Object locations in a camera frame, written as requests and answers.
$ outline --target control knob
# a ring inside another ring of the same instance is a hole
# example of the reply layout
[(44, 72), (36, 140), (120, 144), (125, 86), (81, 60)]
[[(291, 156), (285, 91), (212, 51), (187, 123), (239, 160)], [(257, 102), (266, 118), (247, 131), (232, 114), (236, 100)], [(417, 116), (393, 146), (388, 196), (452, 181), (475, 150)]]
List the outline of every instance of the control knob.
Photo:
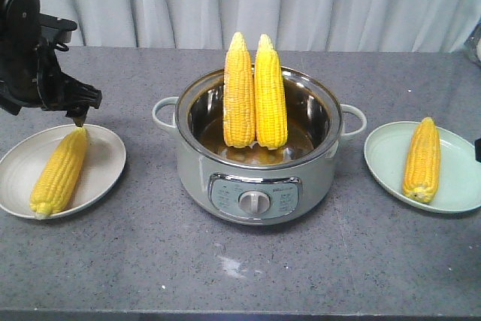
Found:
[(239, 208), (248, 214), (264, 213), (270, 206), (269, 196), (261, 191), (246, 191), (239, 197)]

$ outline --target granite countertop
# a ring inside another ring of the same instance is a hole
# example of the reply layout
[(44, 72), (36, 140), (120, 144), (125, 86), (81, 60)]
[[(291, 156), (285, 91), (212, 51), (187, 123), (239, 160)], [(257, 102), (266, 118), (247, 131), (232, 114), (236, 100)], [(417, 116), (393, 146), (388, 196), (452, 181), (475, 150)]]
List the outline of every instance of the granite countertop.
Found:
[[(159, 99), (223, 67), (224, 55), (102, 47), (58, 54), (65, 73), (101, 89), (102, 105), (87, 122), (116, 132), (127, 162), (114, 188), (79, 213), (40, 222), (0, 212), (0, 319), (481, 316), (479, 211), (411, 207), (372, 178), (363, 156), (376, 127), (426, 115), (473, 143), (481, 137), (481, 69), (461, 53), (280, 52), (285, 66), (363, 110), (368, 129), (339, 151), (317, 207), (258, 227), (214, 217), (189, 197), (176, 144), (151, 117)], [(69, 123), (38, 109), (0, 112), (0, 156)]]

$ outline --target corn on the cob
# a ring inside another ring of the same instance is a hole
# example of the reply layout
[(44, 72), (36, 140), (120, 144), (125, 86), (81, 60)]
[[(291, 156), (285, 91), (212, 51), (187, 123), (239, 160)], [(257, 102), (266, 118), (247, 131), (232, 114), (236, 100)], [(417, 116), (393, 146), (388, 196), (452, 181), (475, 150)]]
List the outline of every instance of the corn on the cob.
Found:
[(411, 138), (404, 170), (403, 193), (422, 203), (432, 201), (439, 186), (439, 132), (430, 117), (416, 127)]
[(223, 135), (227, 146), (242, 148), (256, 138), (253, 68), (246, 41), (236, 32), (225, 57)]
[(30, 195), (38, 219), (63, 211), (74, 191), (87, 149), (87, 131), (76, 127), (66, 135), (42, 171)]
[(259, 39), (254, 68), (258, 143), (275, 150), (287, 142), (287, 112), (277, 51), (268, 35)]

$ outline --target plate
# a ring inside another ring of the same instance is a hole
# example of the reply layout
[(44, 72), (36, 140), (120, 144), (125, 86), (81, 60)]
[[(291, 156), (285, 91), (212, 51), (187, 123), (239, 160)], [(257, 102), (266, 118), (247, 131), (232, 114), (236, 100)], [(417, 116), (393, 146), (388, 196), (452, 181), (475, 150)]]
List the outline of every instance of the plate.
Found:
[(440, 182), (434, 199), (423, 204), (402, 194), (404, 163), (418, 124), (388, 123), (368, 135), (364, 155), (377, 182), (401, 201), (430, 212), (459, 213), (481, 206), (481, 163), (475, 159), (474, 146), (440, 127)]
[[(126, 163), (126, 148), (118, 135), (93, 124), (84, 125), (89, 146), (68, 209), (46, 220), (65, 217), (98, 201), (116, 183)], [(0, 207), (14, 216), (34, 219), (30, 193), (52, 152), (74, 125), (46, 129), (18, 143), (0, 160)]]

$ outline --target pot rim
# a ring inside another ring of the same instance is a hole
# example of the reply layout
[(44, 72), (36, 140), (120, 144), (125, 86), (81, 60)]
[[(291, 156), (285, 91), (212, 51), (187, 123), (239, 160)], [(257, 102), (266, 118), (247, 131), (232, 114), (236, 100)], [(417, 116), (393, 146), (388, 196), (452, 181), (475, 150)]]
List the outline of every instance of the pot rim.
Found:
[(329, 130), (325, 139), (316, 148), (299, 158), (290, 160), (288, 162), (281, 162), (273, 165), (251, 165), (242, 162), (236, 162), (230, 159), (223, 158), (210, 150), (208, 150), (201, 142), (199, 142), (191, 133), (189, 128), (188, 114), (192, 105), (197, 99), (209, 89), (213, 88), (213, 85), (219, 79), (222, 79), (224, 74), (224, 68), (216, 69), (206, 73), (198, 78), (195, 82), (187, 86), (179, 97), (175, 106), (175, 123), (177, 130), (183, 140), (194, 150), (201, 155), (206, 156), (213, 161), (222, 163), (224, 165), (230, 165), (234, 167), (252, 169), (252, 170), (278, 170), (284, 168), (292, 168), (297, 165), (301, 165), (312, 161), (320, 156), (325, 155), (333, 147), (337, 147), (337, 142), (340, 139), (340, 135), (343, 128), (343, 112), (340, 107), (340, 102), (337, 100), (331, 90), (324, 86), (317, 79), (311, 77), (308, 74), (297, 71), (293, 68), (281, 66), (281, 72), (284, 82), (293, 81), (298, 86), (307, 88), (314, 96), (317, 97), (320, 103), (325, 107), (328, 119)]

